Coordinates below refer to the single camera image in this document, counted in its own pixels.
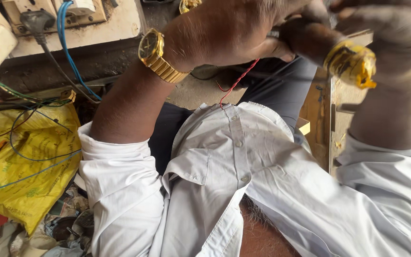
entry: blue wire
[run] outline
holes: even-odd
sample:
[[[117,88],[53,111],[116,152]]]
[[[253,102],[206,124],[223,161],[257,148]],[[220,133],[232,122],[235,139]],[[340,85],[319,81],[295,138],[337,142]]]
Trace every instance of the blue wire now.
[[[3,185],[3,186],[0,186],[0,189],[1,189],[1,188],[5,188],[5,187],[10,186],[10,185],[15,184],[15,183],[19,183],[20,181],[23,181],[23,180],[25,180],[25,179],[31,178],[31,177],[33,177],[33,176],[39,175],[39,174],[41,174],[42,172],[44,172],[44,171],[46,171],[46,170],[48,170],[48,169],[50,169],[50,168],[53,168],[53,167],[55,167],[56,165],[58,165],[58,164],[60,164],[60,163],[62,163],[62,162],[65,162],[65,161],[71,159],[74,155],[76,155],[76,154],[78,154],[78,153],[79,153],[79,152],[73,153],[73,154],[72,154],[71,156],[69,156],[68,158],[66,158],[66,159],[64,159],[64,160],[62,160],[62,161],[59,161],[59,162],[57,162],[57,163],[55,163],[55,164],[53,164],[53,165],[51,165],[51,166],[49,166],[49,167],[41,170],[40,172],[34,173],[34,174],[32,174],[32,175],[29,175],[29,176],[27,176],[27,177],[25,177],[25,178],[22,178],[22,179],[19,179],[19,180],[15,181],[15,182],[11,182],[11,183],[9,183],[9,184],[5,184],[5,185]]]
[[[40,111],[38,111],[38,110],[36,110],[36,109],[33,109],[33,108],[29,107],[29,106],[22,105],[22,104],[16,104],[16,103],[15,103],[15,105],[22,106],[22,107],[24,107],[24,108],[28,108],[28,109],[30,109],[30,110],[33,110],[33,111],[37,112],[38,114],[41,114],[42,116],[44,116],[44,117],[48,118],[49,120],[53,121],[54,123],[60,125],[61,127],[67,129],[69,132],[72,133],[72,131],[71,131],[69,128],[67,128],[66,126],[64,126],[63,124],[59,123],[58,121],[55,121],[54,119],[50,118],[49,116],[43,114],[42,112],[40,112]]]
[[[33,111],[35,111],[35,112],[38,112],[38,113],[42,114],[43,116],[45,116],[45,117],[49,118],[50,120],[54,121],[56,124],[58,124],[58,125],[60,125],[60,126],[62,126],[62,127],[64,127],[64,128],[66,128],[67,130],[69,130],[67,127],[65,127],[64,125],[60,124],[58,121],[53,120],[52,118],[50,118],[49,116],[47,116],[47,115],[39,112],[38,110],[32,109],[31,107],[28,107],[28,106],[25,106],[25,107],[26,107],[26,108],[29,108],[29,109],[31,109],[31,110],[33,110]],[[20,152],[14,147],[14,144],[12,143],[12,133],[14,132],[15,124],[17,123],[17,121],[20,119],[20,117],[21,117],[23,114],[24,114],[24,112],[23,112],[23,113],[20,113],[20,114],[17,116],[17,118],[15,118],[14,123],[12,124],[12,128],[10,129],[10,133],[9,133],[9,143],[10,143],[10,146],[12,147],[12,150],[14,150],[14,152],[15,152],[17,155],[19,155],[20,157],[23,157],[23,158],[25,158],[25,159],[27,159],[27,160],[29,160],[29,161],[49,161],[49,160],[56,159],[56,158],[58,158],[58,157],[63,157],[63,156],[66,156],[66,155],[70,155],[70,154],[79,152],[79,151],[81,150],[81,149],[78,149],[78,150],[72,151],[72,152],[67,153],[67,154],[64,154],[64,155],[58,155],[58,156],[55,156],[55,157],[52,157],[52,158],[41,159],[41,160],[31,159],[31,158],[28,158],[28,157],[20,154]]]
[[[66,1],[63,2],[58,9],[58,14],[57,14],[57,30],[58,30],[58,37],[60,39],[61,46],[63,47],[63,51],[66,54],[66,57],[68,58],[68,62],[71,65],[72,70],[74,71],[74,75],[76,79],[79,81],[79,83],[85,87],[90,94],[92,94],[94,97],[98,98],[98,100],[102,100],[101,97],[96,95],[93,90],[91,90],[87,85],[82,80],[82,77],[80,76],[80,73],[78,72],[77,67],[75,66],[74,61],[72,60],[71,55],[69,54],[68,47],[66,45],[66,37],[64,35],[64,20],[66,18],[66,10],[68,7],[72,4],[72,1]]]

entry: shirt pocket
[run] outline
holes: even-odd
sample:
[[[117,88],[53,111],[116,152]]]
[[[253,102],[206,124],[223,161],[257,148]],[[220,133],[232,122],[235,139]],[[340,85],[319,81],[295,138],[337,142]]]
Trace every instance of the shirt pocket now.
[[[205,186],[208,172],[209,150],[194,148],[188,149],[172,159],[168,163],[163,179],[169,176],[171,181],[179,176],[189,182]]]

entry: watch face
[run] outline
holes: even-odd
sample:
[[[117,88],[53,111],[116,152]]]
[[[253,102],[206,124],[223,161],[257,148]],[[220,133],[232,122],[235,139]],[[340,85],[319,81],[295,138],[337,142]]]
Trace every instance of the watch face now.
[[[158,34],[156,32],[149,32],[141,40],[139,45],[139,56],[141,59],[150,57],[155,53],[158,44]]]

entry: green wire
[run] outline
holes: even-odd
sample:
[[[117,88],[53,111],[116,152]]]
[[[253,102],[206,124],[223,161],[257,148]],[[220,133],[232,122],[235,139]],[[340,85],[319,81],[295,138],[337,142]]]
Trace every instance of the green wire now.
[[[25,101],[28,101],[28,102],[36,103],[36,104],[38,104],[38,105],[40,105],[40,106],[61,107],[61,106],[65,105],[66,103],[69,102],[69,100],[67,100],[67,101],[49,101],[49,100],[43,100],[43,99],[39,99],[39,98],[36,98],[36,97],[28,96],[28,95],[22,94],[22,93],[14,90],[14,89],[8,87],[7,85],[4,85],[4,84],[1,83],[1,82],[0,82],[0,87],[1,87],[4,91],[6,91],[7,93],[9,93],[9,94],[11,94],[11,95],[13,95],[13,96],[15,96],[15,97],[21,98],[21,99],[23,99],[23,100],[25,100]],[[31,99],[28,99],[28,98],[31,98],[31,99],[34,99],[34,100],[37,100],[37,101],[42,101],[42,102],[58,103],[58,104],[60,104],[60,105],[58,105],[58,106],[55,106],[55,105],[46,105],[46,104],[42,104],[42,103],[39,103],[39,102],[35,102],[35,101],[33,101],[33,100],[31,100]]]

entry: twisted red wire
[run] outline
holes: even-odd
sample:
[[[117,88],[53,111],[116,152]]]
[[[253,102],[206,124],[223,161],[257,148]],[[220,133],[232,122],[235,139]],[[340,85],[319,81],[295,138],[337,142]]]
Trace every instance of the twisted red wire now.
[[[224,89],[221,88],[221,86],[220,86],[220,84],[218,84],[218,82],[216,83],[216,84],[218,85],[218,87],[220,87],[220,90],[221,90],[221,91],[223,91],[223,92],[228,92],[228,93],[227,93],[225,96],[223,96],[223,98],[220,100],[220,107],[221,107],[222,109],[223,109],[223,105],[222,105],[223,99],[225,99],[226,96],[229,96],[229,94],[231,94],[232,89],[233,89],[234,87],[236,87],[237,83],[239,83],[239,81],[240,81],[243,77],[245,77],[245,75],[247,75],[247,73],[248,73],[251,69],[253,69],[253,67],[255,67],[255,65],[256,65],[256,63],[257,63],[258,61],[259,61],[259,58],[256,59],[256,60],[252,63],[252,65],[250,65],[250,67],[248,67],[248,69],[247,69],[244,73],[242,73],[242,75],[240,75],[240,77],[236,80],[236,83],[234,83],[234,85],[232,85],[232,87],[231,87],[230,89],[224,90]]]

